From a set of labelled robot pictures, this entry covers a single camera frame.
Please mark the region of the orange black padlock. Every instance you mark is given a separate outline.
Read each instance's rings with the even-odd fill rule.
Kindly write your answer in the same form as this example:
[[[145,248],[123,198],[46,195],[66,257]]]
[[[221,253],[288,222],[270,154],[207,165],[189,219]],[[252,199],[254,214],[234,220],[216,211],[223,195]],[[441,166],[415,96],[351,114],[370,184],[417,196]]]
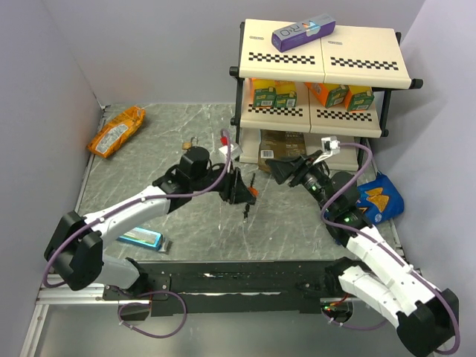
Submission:
[[[250,184],[249,184],[249,187],[248,187],[248,190],[251,192],[251,194],[257,198],[258,197],[258,190],[255,188],[254,186],[254,183],[255,183],[255,179],[256,179],[256,173],[253,173],[252,177],[251,177],[251,180],[250,180]]]

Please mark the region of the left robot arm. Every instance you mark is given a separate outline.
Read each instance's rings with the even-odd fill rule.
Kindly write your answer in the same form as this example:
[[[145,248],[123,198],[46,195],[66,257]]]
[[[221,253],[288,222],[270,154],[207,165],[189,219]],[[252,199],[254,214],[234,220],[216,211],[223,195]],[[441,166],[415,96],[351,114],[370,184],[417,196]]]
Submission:
[[[240,147],[232,143],[221,147],[220,152],[224,162],[212,164],[207,149],[193,146],[178,164],[140,193],[94,213],[65,214],[45,249],[45,269],[54,270],[73,291],[102,283],[118,287],[128,298],[142,297],[149,288],[144,268],[132,258],[110,257],[104,252],[106,246],[133,228],[209,192],[217,192],[230,205],[253,205],[256,196],[233,165]]]

